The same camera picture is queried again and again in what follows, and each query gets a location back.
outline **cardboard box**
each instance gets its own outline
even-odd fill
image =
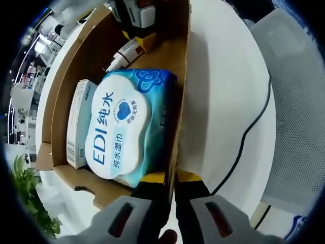
[[[97,85],[84,79],[78,82],[68,120],[67,131],[67,162],[78,169],[87,165],[85,142],[91,119],[92,98]]]
[[[163,20],[158,19],[159,40],[153,50],[143,54],[130,68],[166,69],[178,77],[173,118],[170,121],[170,159],[166,163],[170,199],[178,154],[178,136],[186,80],[187,35],[189,28],[188,0],[165,1]],[[70,187],[95,194],[94,205],[104,208],[121,195],[130,195],[130,189],[99,178],[86,169],[74,169],[67,163],[66,139],[70,105],[79,80],[89,79],[99,84],[114,53],[127,42],[113,14],[99,6],[86,22],[54,78],[45,107],[42,144],[36,161],[39,170],[54,170]]]

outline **blue wet wipes package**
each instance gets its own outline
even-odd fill
[[[166,121],[177,77],[166,70],[117,70],[92,102],[86,158],[95,174],[135,188],[164,169]]]

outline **heart logo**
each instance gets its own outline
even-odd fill
[[[117,112],[117,118],[119,120],[124,120],[131,113],[130,107],[127,102],[122,102],[119,105],[119,110]]]

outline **black cable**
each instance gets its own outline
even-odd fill
[[[257,225],[254,227],[254,230],[257,230],[257,228],[261,225],[261,223],[263,222],[263,220],[265,219],[266,215],[268,214],[268,212],[270,211],[271,206],[268,206],[267,209],[265,210],[262,218],[259,220],[259,222],[257,223]]]
[[[253,128],[253,126],[257,123],[257,121],[262,117],[262,115],[264,114],[264,112],[265,112],[265,110],[266,110],[266,108],[268,107],[268,104],[269,104],[270,95],[271,95],[271,79],[270,79],[269,85],[268,85],[268,96],[267,96],[264,108],[262,109],[260,114],[257,116],[257,118],[253,121],[253,123],[251,123],[250,126],[244,132],[241,143],[240,143],[239,152],[238,152],[237,158],[236,158],[233,166],[231,167],[230,171],[225,176],[225,178],[222,180],[222,182],[213,190],[211,195],[215,195],[217,193],[217,191],[220,190],[220,188],[226,183],[226,181],[229,179],[229,177],[231,176],[231,174],[234,172],[235,168],[237,167],[238,162],[239,162],[240,157],[241,157],[242,152],[243,152],[246,135]]]

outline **potted plant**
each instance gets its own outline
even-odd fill
[[[56,234],[60,234],[60,222],[58,219],[49,217],[36,192],[36,185],[40,182],[40,177],[35,175],[33,168],[24,170],[23,165],[23,156],[16,156],[13,167],[13,180],[18,195],[27,212],[35,218],[40,228],[48,236],[56,238]]]

